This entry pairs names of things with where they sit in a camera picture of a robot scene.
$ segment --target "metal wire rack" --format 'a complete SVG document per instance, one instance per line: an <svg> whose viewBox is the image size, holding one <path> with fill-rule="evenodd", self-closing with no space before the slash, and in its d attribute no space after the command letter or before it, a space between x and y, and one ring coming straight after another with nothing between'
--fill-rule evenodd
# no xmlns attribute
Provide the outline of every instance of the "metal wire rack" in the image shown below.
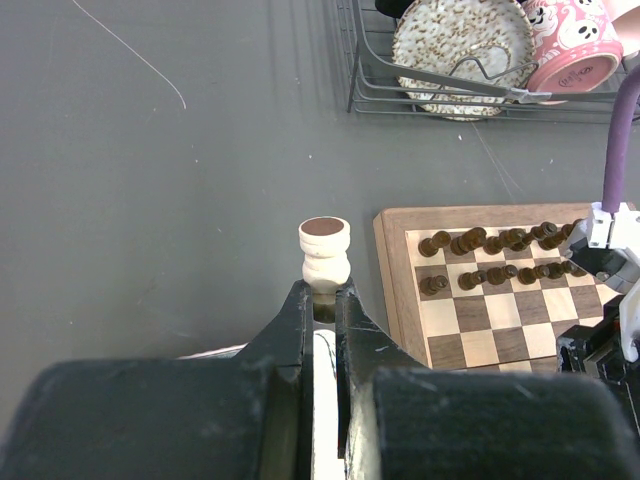
<svg viewBox="0 0 640 480"><path fill-rule="evenodd" d="M588 93L553 94L529 92L524 88L502 87L491 82L521 68L528 68L528 78L537 69L536 63L517 65L497 75L489 75L482 62L473 56L461 59L448 75L426 72L392 63L391 46L397 21L379 13L374 0L336 0L342 47L349 80L347 111L359 113L414 115L424 117L458 117L460 119L534 120L547 122L609 123L613 100L620 83L637 62L622 62L604 84ZM455 76L465 62L474 62L486 82ZM433 89L403 88L396 80L408 77L435 84ZM427 94L427 100L412 99L408 93ZM504 99L494 103L488 98ZM542 101L564 101L559 105L544 105ZM436 113L420 105L458 105L498 108L500 114L487 117L469 113ZM640 120L640 107L634 122Z"/></svg>

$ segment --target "cup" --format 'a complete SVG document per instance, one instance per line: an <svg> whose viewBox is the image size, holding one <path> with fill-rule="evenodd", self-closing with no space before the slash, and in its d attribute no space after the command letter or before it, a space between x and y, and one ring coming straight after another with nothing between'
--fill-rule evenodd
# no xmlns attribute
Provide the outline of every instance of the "cup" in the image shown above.
<svg viewBox="0 0 640 480"><path fill-rule="evenodd" d="M622 44L601 0L528 0L538 70L533 92L577 93L606 81L622 60Z"/></svg>
<svg viewBox="0 0 640 480"><path fill-rule="evenodd" d="M640 50L640 0L603 0L625 57Z"/></svg>

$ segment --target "speckled plate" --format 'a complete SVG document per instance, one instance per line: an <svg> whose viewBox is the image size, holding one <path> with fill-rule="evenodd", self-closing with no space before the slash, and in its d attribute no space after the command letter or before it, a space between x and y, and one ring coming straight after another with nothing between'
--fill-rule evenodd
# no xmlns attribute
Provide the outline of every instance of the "speckled plate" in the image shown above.
<svg viewBox="0 0 640 480"><path fill-rule="evenodd" d="M416 0L398 23L393 61L398 65L448 75L465 57L475 56L491 77L533 61L531 25L516 0ZM454 75L503 87L522 87L533 67L486 80L475 62L460 64ZM400 77L404 88L438 89L440 85ZM502 103L503 98L407 93L416 100ZM473 105L420 105L427 112L493 116L500 109ZM476 118L448 117L473 121Z"/></svg>

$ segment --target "mug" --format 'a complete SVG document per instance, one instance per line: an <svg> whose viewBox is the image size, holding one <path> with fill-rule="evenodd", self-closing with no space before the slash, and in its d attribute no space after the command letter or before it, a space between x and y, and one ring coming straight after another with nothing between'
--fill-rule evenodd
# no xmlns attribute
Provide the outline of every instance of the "mug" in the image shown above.
<svg viewBox="0 0 640 480"><path fill-rule="evenodd" d="M576 93L606 81L622 60L622 44L601 0L528 0L538 70L532 92Z"/></svg>
<svg viewBox="0 0 640 480"><path fill-rule="evenodd" d="M640 0L603 0L624 49L631 57L640 50Z"/></svg>

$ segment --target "wooden chessboard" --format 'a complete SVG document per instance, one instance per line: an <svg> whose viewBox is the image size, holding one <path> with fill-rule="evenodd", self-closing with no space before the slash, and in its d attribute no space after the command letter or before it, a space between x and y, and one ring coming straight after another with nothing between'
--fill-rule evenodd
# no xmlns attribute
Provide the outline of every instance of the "wooden chessboard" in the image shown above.
<svg viewBox="0 0 640 480"><path fill-rule="evenodd" d="M616 296L591 275L565 275L523 285L484 283L473 290L458 286L469 271L507 264L518 268L562 261L557 249L537 242L521 252L504 249L488 255L482 248L463 256L449 247L433 257L418 244L438 230L452 238L473 227L487 236L521 227L527 231L549 221L562 226L587 215L588 204L485 207L425 207L384 210L374 221L376 244L392 338L414 358L434 369L556 370L556 337L569 327L592 326L602 305ZM444 275L449 286L432 296L419 292L425 277Z"/></svg>

